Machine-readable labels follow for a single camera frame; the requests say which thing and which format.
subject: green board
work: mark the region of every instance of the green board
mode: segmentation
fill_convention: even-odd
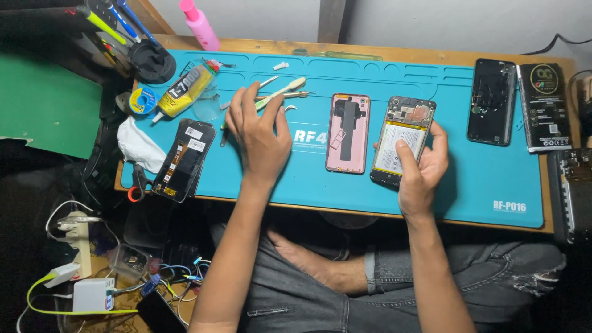
[[[0,139],[89,158],[100,124],[100,85],[54,63],[5,53],[0,73]]]

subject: qr code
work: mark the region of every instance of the qr code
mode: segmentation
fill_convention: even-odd
[[[203,133],[191,127],[187,127],[185,134],[187,134],[188,136],[192,136],[198,140],[201,139],[201,136],[203,135]]]
[[[205,147],[205,143],[203,143],[201,141],[194,140],[194,139],[190,139],[187,147],[189,147],[191,149],[195,149],[196,151],[199,151],[199,152],[203,152],[204,147]]]

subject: hand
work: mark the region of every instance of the hand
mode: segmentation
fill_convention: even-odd
[[[259,117],[255,109],[258,89],[259,81],[249,89],[240,88],[230,102],[225,121],[240,145],[243,182],[271,190],[290,154],[292,135],[284,107],[280,107],[284,96],[272,99]]]
[[[423,148],[419,165],[413,151],[405,141],[395,144],[403,167],[403,179],[399,186],[399,208],[408,223],[423,217],[431,217],[436,186],[448,168],[448,136],[437,122],[432,122],[430,133],[434,137],[432,149]]]

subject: sim card tray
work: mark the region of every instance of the sim card tray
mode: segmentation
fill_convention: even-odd
[[[346,133],[343,130],[339,130],[337,135],[333,138],[333,140],[331,140],[331,144],[329,146],[331,148],[337,150],[337,148],[339,148],[339,146],[341,145],[341,141],[343,141],[343,138],[345,136],[346,136]]]

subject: yellow glue tube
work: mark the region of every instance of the yellow glue tube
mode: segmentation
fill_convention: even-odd
[[[158,101],[159,112],[152,122],[159,121],[165,115],[175,117],[191,106],[208,87],[219,69],[219,63],[216,60],[208,60],[205,64],[193,67],[183,74]]]

